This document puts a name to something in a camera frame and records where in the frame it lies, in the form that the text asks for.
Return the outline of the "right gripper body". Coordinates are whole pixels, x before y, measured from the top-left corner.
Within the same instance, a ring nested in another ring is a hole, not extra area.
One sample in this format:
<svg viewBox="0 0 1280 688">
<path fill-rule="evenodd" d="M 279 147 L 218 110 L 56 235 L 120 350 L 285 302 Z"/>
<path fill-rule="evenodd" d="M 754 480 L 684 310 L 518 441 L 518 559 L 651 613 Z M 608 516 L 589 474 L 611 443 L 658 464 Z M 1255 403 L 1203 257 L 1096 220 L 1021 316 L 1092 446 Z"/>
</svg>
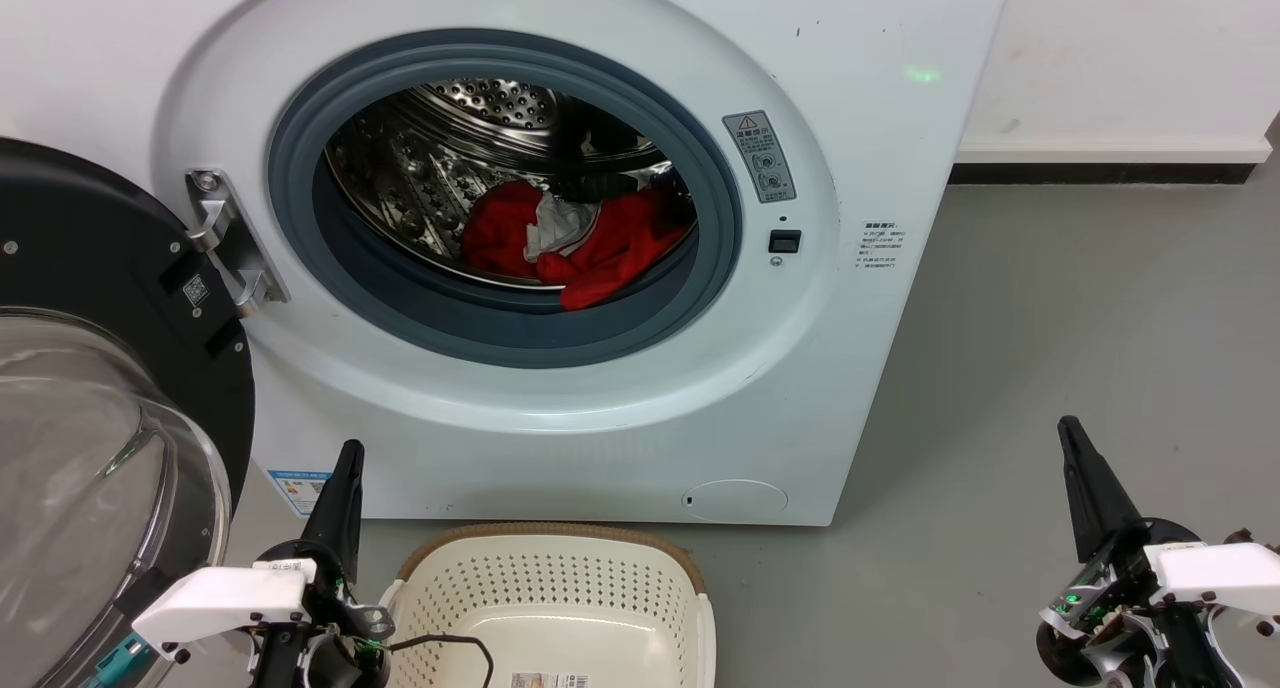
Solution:
<svg viewBox="0 0 1280 688">
<path fill-rule="evenodd" d="M 1042 664 L 1074 687 L 1239 687 L 1213 622 L 1226 613 L 1215 591 L 1181 597 L 1156 568 L 1161 552 L 1199 549 L 1174 520 L 1116 529 L 1041 614 Z"/>
</svg>

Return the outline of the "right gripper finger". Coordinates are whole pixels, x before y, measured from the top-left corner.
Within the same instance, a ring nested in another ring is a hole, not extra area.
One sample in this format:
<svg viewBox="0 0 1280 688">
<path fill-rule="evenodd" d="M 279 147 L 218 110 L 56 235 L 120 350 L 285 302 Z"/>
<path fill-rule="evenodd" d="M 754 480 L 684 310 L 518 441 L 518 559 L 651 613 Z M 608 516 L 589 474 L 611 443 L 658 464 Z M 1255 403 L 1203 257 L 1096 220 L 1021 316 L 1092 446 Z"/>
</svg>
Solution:
<svg viewBox="0 0 1280 688">
<path fill-rule="evenodd" d="M 1098 542 L 1085 471 L 1092 442 L 1078 418 L 1059 419 L 1059 441 L 1076 560 L 1084 564 L 1093 558 Z"/>
<path fill-rule="evenodd" d="M 1140 520 L 1140 512 L 1138 512 L 1111 465 L 1097 451 L 1093 442 L 1092 450 L 1087 457 L 1085 471 L 1092 497 L 1094 536 L 1098 538 L 1096 552 L 1098 552 L 1108 538 L 1120 532 L 1120 529 L 1125 529 L 1135 523 L 1135 520 Z"/>
</svg>

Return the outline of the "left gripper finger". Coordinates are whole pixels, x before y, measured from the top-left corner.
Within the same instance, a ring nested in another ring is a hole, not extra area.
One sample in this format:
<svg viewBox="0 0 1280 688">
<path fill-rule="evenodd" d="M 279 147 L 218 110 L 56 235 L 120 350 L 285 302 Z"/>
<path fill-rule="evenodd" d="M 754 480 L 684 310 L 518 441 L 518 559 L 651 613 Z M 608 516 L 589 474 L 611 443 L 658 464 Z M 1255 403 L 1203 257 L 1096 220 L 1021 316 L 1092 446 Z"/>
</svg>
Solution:
<svg viewBox="0 0 1280 688">
<path fill-rule="evenodd" d="M 351 559 L 353 549 L 353 441 L 347 439 L 334 471 L 317 497 L 303 541 L 326 547 L 337 559 Z"/>
<path fill-rule="evenodd" d="M 335 551 L 348 581 L 357 581 L 360 532 L 364 509 L 364 445 L 343 442 L 335 465 L 339 529 Z"/>
</svg>

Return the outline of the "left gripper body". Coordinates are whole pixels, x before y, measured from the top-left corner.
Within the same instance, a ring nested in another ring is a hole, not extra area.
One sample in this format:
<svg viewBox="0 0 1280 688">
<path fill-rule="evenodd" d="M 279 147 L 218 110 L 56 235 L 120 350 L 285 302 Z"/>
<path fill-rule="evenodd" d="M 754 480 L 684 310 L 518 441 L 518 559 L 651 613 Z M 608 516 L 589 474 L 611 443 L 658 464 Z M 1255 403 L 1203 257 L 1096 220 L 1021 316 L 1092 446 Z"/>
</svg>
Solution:
<svg viewBox="0 0 1280 688">
<path fill-rule="evenodd" d="M 358 542 L 294 538 L 262 552 L 273 568 L 314 561 L 301 607 L 283 619 L 253 619 L 252 687 L 384 687 L 390 669 L 385 645 L 393 637 L 390 610 L 361 604 L 353 593 Z"/>
</svg>

